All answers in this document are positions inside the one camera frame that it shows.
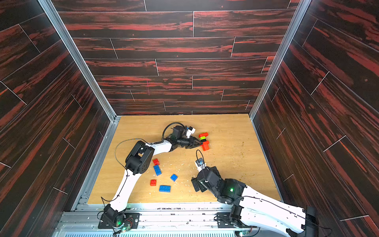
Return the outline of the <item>long red lego brick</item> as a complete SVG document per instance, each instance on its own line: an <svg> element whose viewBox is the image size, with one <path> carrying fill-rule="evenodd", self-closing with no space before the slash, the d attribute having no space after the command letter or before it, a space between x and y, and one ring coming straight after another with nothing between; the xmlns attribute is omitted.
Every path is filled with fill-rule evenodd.
<svg viewBox="0 0 379 237"><path fill-rule="evenodd" d="M202 142L202 149L203 151L208 151L210 148L209 148L209 141L203 141Z"/></svg>
<svg viewBox="0 0 379 237"><path fill-rule="evenodd" d="M209 134L207 133L207 132L205 132L205 133L201 133L200 135L199 135L199 137L207 137Z"/></svg>

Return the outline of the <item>small blue lego brick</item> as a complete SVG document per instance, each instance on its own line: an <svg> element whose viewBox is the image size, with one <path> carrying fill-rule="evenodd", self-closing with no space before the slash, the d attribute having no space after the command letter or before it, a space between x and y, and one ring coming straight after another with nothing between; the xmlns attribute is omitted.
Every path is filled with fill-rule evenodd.
<svg viewBox="0 0 379 237"><path fill-rule="evenodd" d="M178 176L173 174L171 175L170 179L173 181L173 182L176 182L176 180L178 179Z"/></svg>

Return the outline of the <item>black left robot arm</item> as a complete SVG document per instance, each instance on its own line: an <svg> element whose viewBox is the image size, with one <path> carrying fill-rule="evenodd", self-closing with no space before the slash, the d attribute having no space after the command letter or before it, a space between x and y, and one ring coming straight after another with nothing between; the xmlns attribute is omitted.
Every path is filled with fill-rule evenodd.
<svg viewBox="0 0 379 237"><path fill-rule="evenodd" d="M193 136L184 136L170 139L164 138L160 142L146 143L139 139L125 160L123 179L112 200L107 201L104 207L102 219L107 221L111 228L120 229L126 222L124 215L129 197L143 173L145 173L153 159L161 153L169 153L178 147L192 149L203 145L199 139Z"/></svg>

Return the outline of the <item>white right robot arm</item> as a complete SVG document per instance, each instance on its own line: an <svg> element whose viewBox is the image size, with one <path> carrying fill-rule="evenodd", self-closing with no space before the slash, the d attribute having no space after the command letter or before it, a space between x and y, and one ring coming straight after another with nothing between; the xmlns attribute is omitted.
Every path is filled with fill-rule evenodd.
<svg viewBox="0 0 379 237"><path fill-rule="evenodd" d="M231 205L226 223L238 228L262 227L285 237L317 237L315 209L293 206L268 197L236 179L223 179L216 167L197 164L195 191L209 190L218 202Z"/></svg>

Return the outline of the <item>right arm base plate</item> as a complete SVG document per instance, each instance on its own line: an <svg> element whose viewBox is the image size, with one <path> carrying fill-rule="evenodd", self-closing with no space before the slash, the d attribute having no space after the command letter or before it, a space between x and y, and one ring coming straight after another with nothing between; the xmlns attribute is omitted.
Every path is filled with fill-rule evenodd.
<svg viewBox="0 0 379 237"><path fill-rule="evenodd" d="M217 212L214 217L218 228L255 228L255 226L248 226L242 223L238 218L232 217L229 212Z"/></svg>

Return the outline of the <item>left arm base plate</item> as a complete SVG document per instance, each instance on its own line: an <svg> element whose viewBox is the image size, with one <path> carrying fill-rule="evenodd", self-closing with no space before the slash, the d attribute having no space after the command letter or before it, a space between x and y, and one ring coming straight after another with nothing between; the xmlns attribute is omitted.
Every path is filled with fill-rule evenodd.
<svg viewBox="0 0 379 237"><path fill-rule="evenodd" d="M137 229L140 221L140 213L121 213L115 217L102 213L98 229L123 230Z"/></svg>

